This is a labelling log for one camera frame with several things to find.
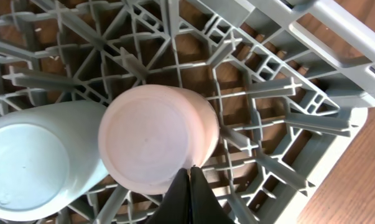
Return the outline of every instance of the pink plastic cup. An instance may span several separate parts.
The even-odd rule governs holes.
[[[168,190],[180,168],[201,167],[218,138],[216,113],[201,95],[144,85],[110,104],[100,124],[99,150],[118,183],[155,195]]]

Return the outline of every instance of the wooden surface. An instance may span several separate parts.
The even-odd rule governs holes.
[[[375,108],[298,222],[375,223]]]
[[[339,0],[346,10],[375,31],[375,0]],[[361,54],[312,18],[300,21],[343,57]],[[299,216],[298,223],[375,223],[375,108],[364,128],[342,155]]]

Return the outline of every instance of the plastic grid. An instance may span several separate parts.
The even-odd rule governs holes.
[[[132,85],[132,87],[134,87],[136,85],[140,85],[141,83],[145,84],[146,77],[168,70],[176,70],[178,84],[180,87],[183,87],[180,74],[181,70],[210,65],[212,67],[211,73],[215,81],[216,96],[209,96],[207,99],[218,100],[217,109],[219,111],[221,124],[223,124],[223,106],[221,99],[239,95],[247,95],[248,97],[252,98],[252,100],[249,100],[251,124],[244,126],[233,126],[232,129],[230,127],[227,128],[226,126],[222,127],[221,132],[226,162],[203,167],[204,171],[227,170],[231,193],[228,195],[219,196],[218,199],[223,202],[225,200],[228,201],[234,212],[231,213],[231,217],[237,217],[241,223],[255,222],[255,220],[260,220],[260,217],[257,215],[253,215],[251,218],[246,216],[247,211],[249,213],[251,212],[246,210],[247,207],[245,206],[245,204],[250,204],[253,198],[260,191],[264,192],[270,198],[275,199],[275,202],[281,200],[277,199],[276,195],[263,187],[266,180],[270,176],[278,178],[282,183],[292,186],[295,191],[306,195],[309,194],[309,188],[314,187],[313,184],[308,183],[304,178],[293,172],[293,168],[289,167],[281,160],[288,152],[291,145],[293,145],[294,141],[298,138],[299,134],[302,132],[302,129],[307,129],[313,131],[314,133],[350,136],[351,125],[348,122],[348,117],[346,117],[346,115],[343,116],[344,112],[339,109],[339,106],[334,103],[326,93],[291,68],[285,59],[280,59],[270,50],[265,48],[264,42],[259,43],[242,29],[233,27],[228,21],[222,19],[222,17],[213,11],[212,16],[206,23],[204,29],[198,30],[183,19],[180,19],[180,23],[178,23],[177,26],[175,23],[169,22],[175,21],[175,17],[178,17],[178,14],[172,14],[172,12],[177,11],[175,9],[178,8],[178,4],[175,5],[173,2],[172,5],[171,1],[168,5],[168,1],[162,1],[160,3],[162,17],[167,18],[164,20],[164,22],[160,21],[141,6],[141,4],[144,4],[146,1],[126,1],[125,4],[123,2],[108,3],[105,1],[89,1],[77,5],[75,9],[66,9],[58,2],[55,4],[52,4],[50,1],[35,0],[33,2],[47,12],[41,14],[22,12],[26,2],[12,1],[12,14],[3,15],[0,17],[0,26],[8,26],[9,24],[16,26],[19,31],[23,31],[27,43],[27,49],[23,49],[15,46],[14,44],[0,40],[0,64],[18,61],[26,61],[28,64],[28,69],[10,67],[10,74],[2,76],[4,79],[12,80],[12,84],[14,86],[26,87],[26,89],[12,93],[4,92],[5,89],[3,87],[0,70],[0,115],[4,115],[9,112],[8,106],[14,110],[22,110],[24,108],[22,101],[15,99],[16,96],[28,96],[29,101],[34,106],[48,103],[46,101],[47,96],[45,95],[47,90],[62,91],[56,102],[68,100],[68,97],[70,97],[72,100],[77,100],[80,97],[88,100],[93,99],[103,104],[109,104],[115,97],[113,95],[113,90],[111,89],[111,82],[114,80],[123,80],[126,78],[136,77],[137,80]],[[99,23],[99,12],[119,8],[121,8],[121,10],[117,14],[116,18],[105,31],[102,31]],[[96,30],[93,30],[82,20],[76,17],[76,15],[81,14],[91,14],[92,18],[96,21]],[[127,16],[131,16],[132,18],[132,34],[121,36],[118,39],[107,40],[113,35],[116,29],[120,28]],[[36,41],[33,39],[34,35],[31,35],[30,33],[33,27],[30,23],[51,18],[57,18],[59,21],[59,33],[57,35],[58,45],[49,47],[45,50],[36,51]],[[137,23],[145,26],[146,29],[150,30],[150,32],[137,32]],[[90,43],[81,45],[64,44],[67,43],[67,35],[63,25],[66,25],[67,27],[71,28],[71,30],[74,30],[74,32],[81,35]],[[227,31],[224,29],[219,29],[218,25],[222,25],[223,28],[226,27]],[[206,62],[179,63],[175,43],[175,36],[178,34],[192,34],[202,42],[208,43],[208,51],[211,55],[210,58]],[[211,38],[213,36],[217,37],[218,40],[216,42],[213,40],[213,38]],[[133,39],[136,46],[137,58],[128,53],[125,49],[119,50],[117,47],[115,47],[117,43],[120,43],[126,39]],[[139,40],[146,39],[163,39],[164,42],[147,66],[143,66]],[[237,45],[241,42],[251,47],[246,57],[242,59],[232,55],[232,53],[236,50]],[[169,45],[172,46],[176,64],[154,69],[153,67],[156,61],[165,52]],[[89,51],[89,54],[82,65],[77,68],[75,72],[73,72],[75,68],[72,67],[72,62],[69,55],[72,55],[72,53],[76,50],[87,50]],[[256,68],[250,68],[245,63],[253,54],[259,55],[261,58],[263,58],[262,62]],[[58,56],[60,56],[60,60],[65,65],[65,70],[67,73],[66,77],[38,72],[40,70],[38,59]],[[101,58],[101,76],[96,78],[84,77],[88,75],[88,66],[89,64],[93,63],[96,57]],[[109,58],[113,62],[124,67],[128,73],[122,75],[109,75],[107,71],[108,66],[106,64],[106,58]],[[216,68],[223,62],[229,62],[239,70],[244,71],[246,82],[245,91],[226,95],[221,94],[221,89],[219,83],[217,82],[217,73],[219,71],[217,71]],[[290,78],[273,80],[279,74],[279,72]],[[102,91],[92,88],[91,84],[103,84],[104,94]],[[296,103],[294,100],[291,100],[291,98],[288,97],[295,95],[296,87],[301,87],[306,90],[306,94],[300,103]],[[283,99],[285,110],[288,112],[288,114],[284,118],[271,120],[267,119],[262,121],[260,114],[256,109],[255,99],[275,96],[280,96]],[[317,112],[317,109],[319,109],[322,103],[326,103],[328,105],[328,110]],[[291,108],[294,109],[294,112],[299,112],[300,114],[289,113]],[[324,117],[332,114],[339,117]],[[267,156],[260,150],[262,130],[263,128],[279,123],[287,124],[288,134],[279,144],[277,149],[270,156]],[[252,140],[254,140],[254,142],[236,132],[241,130],[253,130],[254,135]],[[230,158],[227,142],[238,149],[247,152],[249,157],[233,161]],[[250,186],[248,186],[245,192],[235,194],[233,191],[233,169],[254,162],[261,167],[259,169],[259,175],[250,184]],[[99,211],[97,193],[114,187],[116,187],[116,190],[109,198],[104,208]],[[145,219],[148,215],[154,212],[154,210],[133,212],[133,201],[130,191],[118,186],[117,184],[98,185],[91,189],[86,195],[88,197],[88,203],[93,209],[87,207],[86,204],[81,202],[81,200],[73,202],[68,207],[82,215],[87,220],[95,220],[96,222],[101,221],[101,223],[106,223],[106,220],[108,221],[109,218],[112,219],[111,217],[115,217],[117,223],[134,223]],[[157,205],[161,200],[161,196],[158,195],[145,195],[145,197]],[[111,208],[120,207],[124,201],[127,201],[127,214],[116,215],[117,210]],[[67,209],[64,209],[59,213],[57,221],[60,223],[65,223],[67,216]]]

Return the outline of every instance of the cup rim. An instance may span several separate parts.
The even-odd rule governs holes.
[[[120,172],[117,171],[110,159],[108,149],[106,148],[106,136],[108,133],[108,128],[111,124],[111,120],[118,109],[133,100],[139,98],[143,99],[146,98],[146,96],[153,97],[154,95],[158,95],[158,93],[161,93],[162,95],[172,95],[174,97],[172,98],[172,100],[166,100],[168,100],[170,103],[174,103],[175,105],[181,105],[181,107],[184,108],[184,110],[178,110],[178,112],[182,113],[186,118],[185,123],[187,124],[187,127],[189,129],[188,133],[192,136],[192,138],[196,138],[195,145],[198,145],[200,147],[204,146],[203,135],[205,132],[202,120],[193,105],[191,105],[191,103],[178,91],[162,85],[144,85],[132,88],[119,95],[110,104],[101,121],[99,128],[99,152],[104,165],[106,166],[108,172],[114,178],[114,180],[121,184],[123,187],[141,194],[164,193],[164,191],[167,190],[169,183],[172,182],[173,177],[177,174],[178,170],[183,167],[184,163],[188,159],[189,153],[192,152],[192,145],[189,144],[187,150],[184,150],[184,155],[182,156],[183,159],[178,162],[178,169],[173,170],[173,172],[169,176],[163,177],[155,183],[145,184],[129,180],[127,177],[123,176]]]
[[[4,207],[0,207],[0,218],[4,218],[6,220],[17,221],[17,222],[24,222],[24,221],[31,221],[31,220],[37,220],[37,219],[40,219],[40,218],[44,218],[44,217],[47,217],[47,216],[49,216],[49,215],[51,215],[55,212],[58,212],[63,207],[67,206],[70,202],[72,202],[74,199],[73,200],[70,200],[70,199],[67,200],[67,198],[69,198],[69,197],[67,197],[67,194],[65,193],[66,190],[67,190],[66,183],[67,183],[67,180],[70,177],[70,158],[69,158],[68,152],[66,150],[66,147],[64,146],[63,141],[55,133],[53,133],[51,130],[49,130],[49,129],[47,129],[47,128],[39,125],[39,124],[34,124],[34,123],[29,123],[29,122],[9,123],[7,125],[0,126],[0,131],[3,131],[4,129],[11,128],[11,127],[14,127],[14,126],[20,126],[20,125],[28,125],[28,126],[32,126],[32,127],[35,127],[35,128],[39,128],[39,129],[41,129],[41,131],[49,133],[52,137],[54,137],[61,146],[61,149],[59,148],[59,150],[63,150],[64,153],[65,153],[64,164],[67,164],[66,173],[63,177],[61,186],[58,188],[57,192],[50,199],[48,199],[46,202],[44,202],[43,204],[40,204],[40,205],[38,205],[37,207],[34,207],[34,208],[28,208],[28,209],[25,209],[25,210],[23,210],[23,209],[20,209],[20,210],[6,209]]]

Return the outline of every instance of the pink cup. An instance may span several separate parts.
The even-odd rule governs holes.
[[[201,95],[144,85],[111,103],[100,124],[99,150],[118,183],[155,195],[168,190],[180,168],[201,167],[218,138],[216,113]]]

